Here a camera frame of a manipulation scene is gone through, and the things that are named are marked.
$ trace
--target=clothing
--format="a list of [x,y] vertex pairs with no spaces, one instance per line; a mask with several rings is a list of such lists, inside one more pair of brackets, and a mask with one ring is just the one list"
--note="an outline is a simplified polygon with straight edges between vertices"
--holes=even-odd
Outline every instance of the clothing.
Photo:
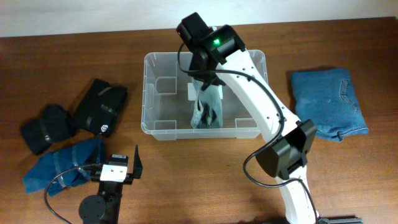
[[21,128],[21,134],[33,154],[46,151],[53,142],[60,142],[75,135],[70,125],[70,115],[60,105],[48,105],[39,119],[29,121]]
[[292,88],[296,114],[311,119],[316,137],[340,142],[345,137],[367,134],[349,70],[336,68],[320,72],[294,72]]
[[96,79],[72,117],[72,125],[109,137],[127,97],[127,88]]
[[[63,171],[92,163],[105,163],[105,148],[102,139],[89,139],[57,152],[48,152],[23,178],[26,193],[46,188],[49,182]],[[89,179],[89,173],[73,170],[53,182],[49,188],[49,195],[52,197],[65,187],[76,187]]]
[[192,83],[198,95],[193,107],[192,128],[222,128],[223,108],[218,86],[210,85],[203,91],[203,82],[192,78]]

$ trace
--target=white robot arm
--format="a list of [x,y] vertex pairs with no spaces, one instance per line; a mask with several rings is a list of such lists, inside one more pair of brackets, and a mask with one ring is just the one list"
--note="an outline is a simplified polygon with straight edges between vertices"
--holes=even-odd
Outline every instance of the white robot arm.
[[308,190],[305,157],[315,137],[315,125],[311,121],[301,123],[276,97],[255,68],[244,43],[230,26],[213,31],[194,13],[182,20],[177,32],[193,53],[190,70],[182,69],[183,72],[203,81],[204,89],[209,85],[227,84],[256,121],[265,142],[272,141],[272,145],[267,144],[266,150],[259,150],[255,156],[278,184],[286,183],[280,191],[288,222],[317,223],[318,213],[312,206]]

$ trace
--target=clear plastic bin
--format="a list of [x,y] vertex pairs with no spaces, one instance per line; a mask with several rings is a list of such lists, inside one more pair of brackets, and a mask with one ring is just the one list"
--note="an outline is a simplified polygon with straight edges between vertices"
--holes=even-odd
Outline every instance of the clear plastic bin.
[[[259,73],[268,83],[266,57],[260,50],[249,50]],[[190,52],[181,53],[188,68]],[[191,118],[195,101],[188,100],[191,77],[178,68],[177,53],[149,53],[144,59],[141,128],[157,140],[195,138],[251,139],[260,134],[256,122],[228,86],[222,86],[223,128],[193,129]]]

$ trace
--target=denim pocket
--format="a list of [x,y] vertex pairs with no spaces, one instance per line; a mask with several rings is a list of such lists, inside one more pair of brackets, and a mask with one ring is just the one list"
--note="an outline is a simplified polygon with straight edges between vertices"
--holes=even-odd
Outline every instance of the denim pocket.
[[349,104],[355,111],[361,111],[355,97],[354,86],[351,80],[343,80],[341,83],[340,97]]

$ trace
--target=cable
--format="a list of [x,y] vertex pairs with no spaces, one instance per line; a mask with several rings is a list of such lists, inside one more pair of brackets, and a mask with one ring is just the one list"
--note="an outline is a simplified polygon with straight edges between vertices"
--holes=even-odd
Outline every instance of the cable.
[[52,185],[52,183],[54,181],[56,181],[58,179],[58,177],[62,176],[63,174],[66,174],[68,172],[71,172],[73,170],[77,170],[77,169],[82,169],[82,168],[86,168],[86,167],[92,167],[92,166],[102,166],[103,164],[86,164],[86,165],[82,165],[82,166],[76,166],[73,167],[71,169],[68,169],[66,171],[63,171],[62,173],[56,175],[51,181],[50,183],[46,186],[45,190],[44,190],[44,203],[47,206],[47,208],[50,210],[51,213],[53,213],[57,218],[61,219],[62,221],[64,221],[67,224],[72,224],[70,221],[68,221],[67,219],[63,218],[61,215],[59,215],[57,212],[54,211],[54,209],[50,206],[49,201],[47,200],[47,192],[49,191],[50,186]]
[[187,74],[204,74],[204,73],[209,73],[209,72],[213,72],[213,73],[228,73],[228,74],[235,74],[235,75],[241,75],[244,76],[248,79],[248,81],[253,81],[254,83],[256,83],[262,90],[264,90],[264,92],[267,94],[267,96],[270,98],[270,100],[272,101],[272,103],[274,104],[276,110],[278,111],[279,115],[280,115],[280,128],[277,132],[277,134],[269,141],[267,142],[267,144],[264,147],[261,147],[260,149],[254,151],[252,154],[250,154],[243,162],[243,172],[246,175],[246,177],[249,178],[249,180],[251,180],[252,182],[254,182],[257,185],[260,185],[261,187],[267,187],[267,188],[278,188],[278,187],[283,187],[286,186],[292,182],[298,181],[301,183],[301,185],[304,188],[305,193],[308,195],[308,199],[311,202],[311,206],[313,208],[313,212],[315,214],[315,223],[318,224],[318,217],[317,217],[317,210],[315,208],[315,204],[312,200],[311,194],[309,189],[307,188],[307,186],[304,184],[302,179],[298,179],[298,178],[292,178],[286,182],[283,182],[281,184],[264,184],[259,182],[258,180],[256,180],[255,178],[253,178],[249,172],[246,169],[246,165],[248,164],[248,162],[256,155],[258,155],[260,152],[262,152],[263,150],[267,149],[271,144],[273,144],[276,140],[278,140],[278,138],[282,135],[282,132],[284,130],[285,127],[285,117],[284,114],[282,112],[282,109],[280,108],[278,102],[276,102],[275,98],[272,96],[272,94],[270,93],[270,91],[256,78],[252,77],[251,75],[248,75],[246,73],[243,72],[239,72],[239,71],[234,71],[234,70],[184,70],[181,67],[181,63],[180,63],[180,52],[182,50],[182,48],[184,47],[185,43],[182,43],[180,48],[178,49],[177,52],[177,62],[178,62],[178,67],[182,72],[185,72]]

